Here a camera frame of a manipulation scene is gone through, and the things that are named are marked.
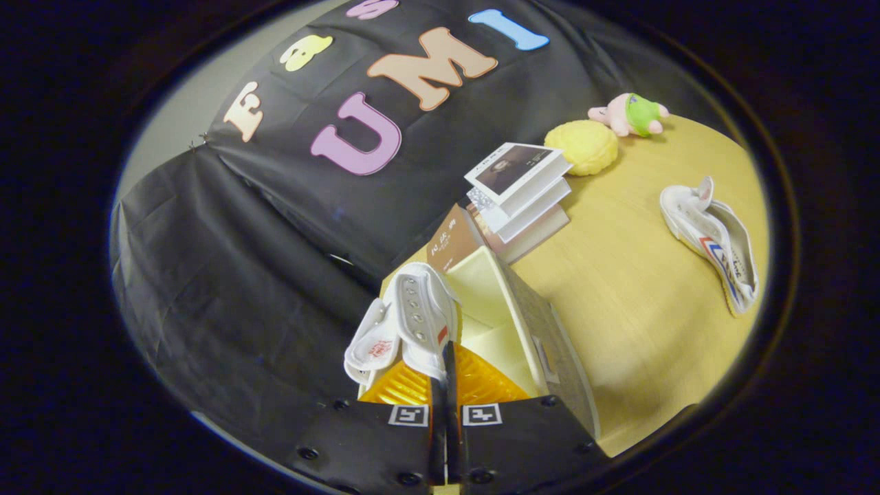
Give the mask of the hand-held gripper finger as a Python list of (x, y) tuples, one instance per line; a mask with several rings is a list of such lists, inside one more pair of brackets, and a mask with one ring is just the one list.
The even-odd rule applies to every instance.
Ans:
[(558, 395), (529, 397), (461, 344), (450, 345), (452, 478), (464, 486), (561, 486), (606, 469), (609, 458)]
[(427, 404), (338, 399), (307, 423), (285, 459), (290, 469), (328, 491), (433, 492), (446, 481), (443, 384)]

